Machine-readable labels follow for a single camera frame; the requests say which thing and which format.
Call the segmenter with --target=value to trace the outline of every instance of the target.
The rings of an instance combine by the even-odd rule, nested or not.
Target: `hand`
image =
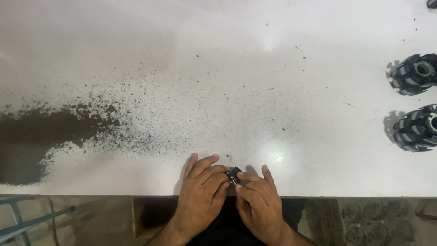
[[[282,217],[281,198],[267,165],[263,165],[261,170],[264,179],[248,172],[237,173],[240,180],[248,181],[235,189],[238,212],[252,234],[265,244],[289,245],[293,231]]]
[[[228,176],[224,172],[229,171],[229,167],[211,166],[219,158],[218,155],[212,155],[197,161],[198,154],[193,153],[188,161],[177,209],[167,225],[179,237],[179,243],[176,244],[188,243],[220,213],[229,186]]]

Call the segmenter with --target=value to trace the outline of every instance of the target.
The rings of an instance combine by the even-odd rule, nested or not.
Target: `small black component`
[[[417,95],[437,85],[437,54],[420,57],[416,54],[405,59],[388,79],[390,85],[402,95]]]
[[[427,6],[430,9],[437,9],[437,0],[429,0]]]
[[[240,183],[240,180],[237,178],[237,173],[242,172],[238,167],[234,167],[231,171],[225,172],[225,174],[229,178],[229,182],[233,183],[234,185],[237,185]]]
[[[436,104],[428,105],[409,112],[403,119],[395,123],[393,135],[402,148],[412,152],[429,151],[437,147],[437,109]]]

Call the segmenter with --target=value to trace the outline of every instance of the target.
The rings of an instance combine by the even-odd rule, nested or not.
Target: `white table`
[[[437,150],[402,151],[385,131],[391,111],[437,102],[437,88],[401,96],[386,77],[437,52],[425,1],[3,0],[0,33],[0,111],[93,92],[124,100],[134,142],[153,139],[51,150],[41,183],[2,194],[177,195],[198,152],[268,164],[281,196],[437,196]]]

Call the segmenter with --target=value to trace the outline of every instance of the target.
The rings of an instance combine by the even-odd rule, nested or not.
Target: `thin wire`
[[[48,197],[50,209],[52,210],[52,213],[55,212],[55,209],[53,207],[53,201],[50,197]],[[55,240],[55,245],[60,246],[59,240],[58,240],[58,234],[56,233],[56,226],[55,226],[55,217],[52,218],[52,224],[53,224],[53,239]]]

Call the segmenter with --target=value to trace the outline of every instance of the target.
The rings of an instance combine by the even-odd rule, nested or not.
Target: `dark clothing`
[[[235,207],[236,197],[228,196],[220,214],[199,235],[195,236],[188,246],[257,246],[264,245],[244,225]],[[282,215],[284,221],[295,231],[304,210],[304,200],[283,198]]]

